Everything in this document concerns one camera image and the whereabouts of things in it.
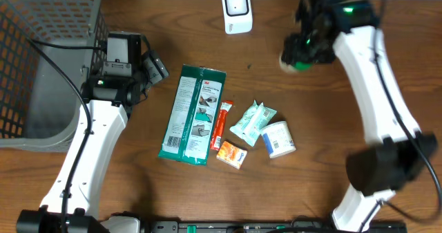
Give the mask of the green lid jar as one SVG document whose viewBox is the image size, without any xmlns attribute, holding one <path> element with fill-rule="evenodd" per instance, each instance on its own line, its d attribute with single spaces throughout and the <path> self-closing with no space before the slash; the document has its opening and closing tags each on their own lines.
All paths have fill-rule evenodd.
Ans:
<svg viewBox="0 0 442 233">
<path fill-rule="evenodd" d="M 294 65 L 287 64 L 282 60 L 282 53 L 279 55 L 279 65 L 282 71 L 288 74 L 300 73 L 311 68 L 312 64 L 296 62 Z"/>
</svg>

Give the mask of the white green glove package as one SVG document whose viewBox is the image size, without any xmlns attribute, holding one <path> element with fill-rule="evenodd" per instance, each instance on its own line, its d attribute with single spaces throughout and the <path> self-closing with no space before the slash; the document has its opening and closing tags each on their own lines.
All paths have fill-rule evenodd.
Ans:
<svg viewBox="0 0 442 233">
<path fill-rule="evenodd" d="M 159 158 L 205 165 L 227 74 L 184 65 Z"/>
</svg>

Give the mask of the white tub with blue label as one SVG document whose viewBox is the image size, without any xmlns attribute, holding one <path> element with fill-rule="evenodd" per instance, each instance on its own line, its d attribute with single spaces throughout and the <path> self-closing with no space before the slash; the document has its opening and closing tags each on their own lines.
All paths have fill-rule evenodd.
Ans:
<svg viewBox="0 0 442 233">
<path fill-rule="evenodd" d="M 261 136 L 270 158 L 277 158 L 296 150 L 285 121 L 275 122 L 261 130 Z"/>
</svg>

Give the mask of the mint green wipes packet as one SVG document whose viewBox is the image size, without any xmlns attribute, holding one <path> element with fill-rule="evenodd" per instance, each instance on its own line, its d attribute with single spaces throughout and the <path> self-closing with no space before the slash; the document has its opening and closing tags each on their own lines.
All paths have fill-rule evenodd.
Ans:
<svg viewBox="0 0 442 233">
<path fill-rule="evenodd" d="M 268 125 L 275 114 L 277 114 L 276 110 L 266 107 L 263 102 L 257 104 L 254 100 L 240 120 L 229 130 L 253 147 L 261 134 L 262 128 Z"/>
</svg>

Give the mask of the red snack packet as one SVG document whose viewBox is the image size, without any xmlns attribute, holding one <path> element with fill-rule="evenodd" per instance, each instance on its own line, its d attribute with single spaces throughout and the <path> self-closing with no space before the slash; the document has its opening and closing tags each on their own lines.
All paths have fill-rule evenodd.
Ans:
<svg viewBox="0 0 442 233">
<path fill-rule="evenodd" d="M 218 113 L 218 118 L 215 122 L 215 128 L 213 130 L 213 135 L 210 142 L 210 149 L 218 151 L 221 146 L 222 134 L 224 132 L 225 122 L 227 119 L 227 114 L 230 108 L 233 106 L 233 101 L 225 100 L 220 105 L 220 110 Z"/>
</svg>

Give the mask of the orange small box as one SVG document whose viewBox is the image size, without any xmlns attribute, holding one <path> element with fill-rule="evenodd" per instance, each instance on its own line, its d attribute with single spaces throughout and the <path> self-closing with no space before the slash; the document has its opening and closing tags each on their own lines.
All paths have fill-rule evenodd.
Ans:
<svg viewBox="0 0 442 233">
<path fill-rule="evenodd" d="M 228 165 L 231 165 L 232 167 L 235 167 L 236 169 L 240 169 L 247 154 L 248 152 L 246 150 L 224 141 L 216 158 L 227 163 Z"/>
</svg>

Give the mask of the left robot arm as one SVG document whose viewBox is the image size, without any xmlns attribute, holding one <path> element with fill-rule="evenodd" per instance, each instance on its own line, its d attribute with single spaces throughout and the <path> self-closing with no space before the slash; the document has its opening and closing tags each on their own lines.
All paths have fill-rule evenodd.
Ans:
<svg viewBox="0 0 442 233">
<path fill-rule="evenodd" d="M 18 232 L 139 232 L 138 218 L 112 216 L 99 222 L 102 183 L 116 142 L 128 122 L 128 112 L 147 83 L 142 68 L 131 77 L 118 76 L 103 65 L 101 75 L 89 75 L 81 88 L 82 100 L 70 124 L 49 136 L 56 109 L 68 107 L 66 97 L 51 98 L 51 91 L 68 94 L 68 80 L 53 62 L 39 65 L 37 90 L 31 99 L 31 120 L 16 148 L 67 153 L 58 177 L 37 210 L 22 210 Z"/>
</svg>

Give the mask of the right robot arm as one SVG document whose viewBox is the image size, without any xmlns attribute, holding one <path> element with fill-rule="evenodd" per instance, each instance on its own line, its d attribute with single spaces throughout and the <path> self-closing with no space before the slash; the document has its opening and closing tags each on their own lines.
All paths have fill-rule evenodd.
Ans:
<svg viewBox="0 0 442 233">
<path fill-rule="evenodd" d="M 331 213 L 332 232 L 368 232 L 371 220 L 423 169 L 435 170 L 434 134 L 423 133 L 410 113 L 385 50 L 382 12 L 368 0 L 300 0 L 300 31 L 288 36 L 280 67 L 300 72 L 313 64 L 343 65 L 361 117 L 367 148 L 346 159 L 349 187 Z"/>
</svg>

